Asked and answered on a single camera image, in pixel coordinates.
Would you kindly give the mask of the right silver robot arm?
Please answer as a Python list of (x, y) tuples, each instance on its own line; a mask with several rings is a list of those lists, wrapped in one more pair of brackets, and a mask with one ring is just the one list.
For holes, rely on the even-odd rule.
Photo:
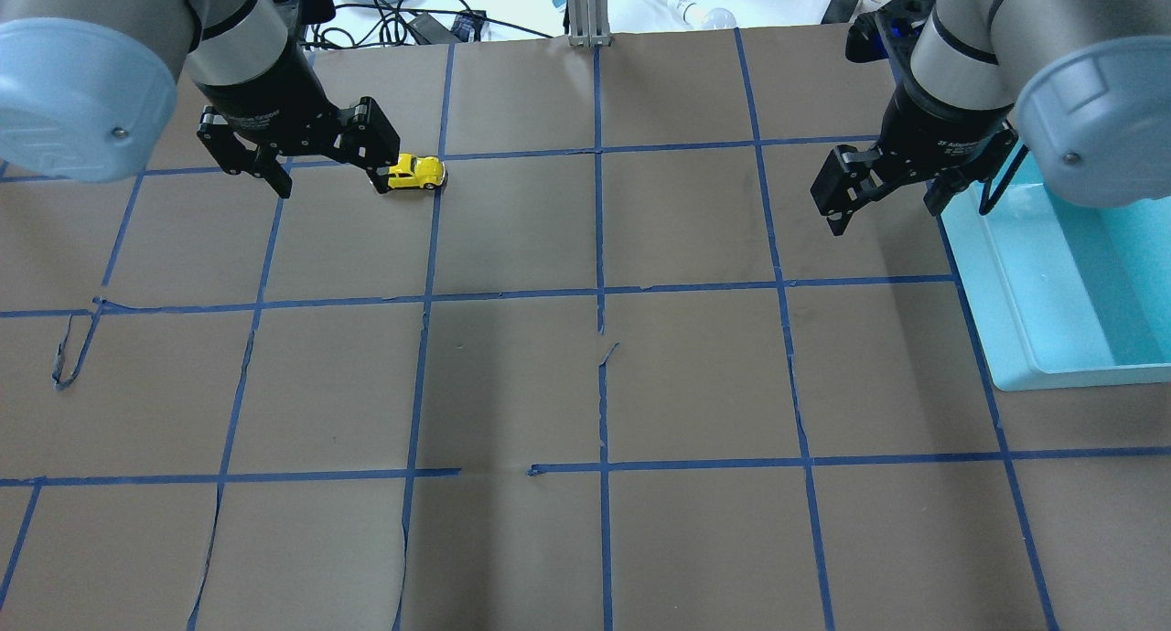
[(1167, 0), (891, 0), (845, 59), (897, 85), (874, 146), (833, 148), (812, 181), (833, 235), (913, 184), (932, 217), (980, 184), (988, 214), (1026, 157), (1076, 206), (1167, 198)]

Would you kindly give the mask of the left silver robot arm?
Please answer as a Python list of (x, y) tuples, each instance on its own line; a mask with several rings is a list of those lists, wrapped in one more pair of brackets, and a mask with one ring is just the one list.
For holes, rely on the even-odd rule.
[(335, 105), (273, 0), (1, 0), (1, 152), (42, 176), (114, 181), (146, 166), (178, 80), (208, 100), (218, 169), (292, 190), (285, 156), (363, 169), (389, 193), (399, 135), (364, 96)]

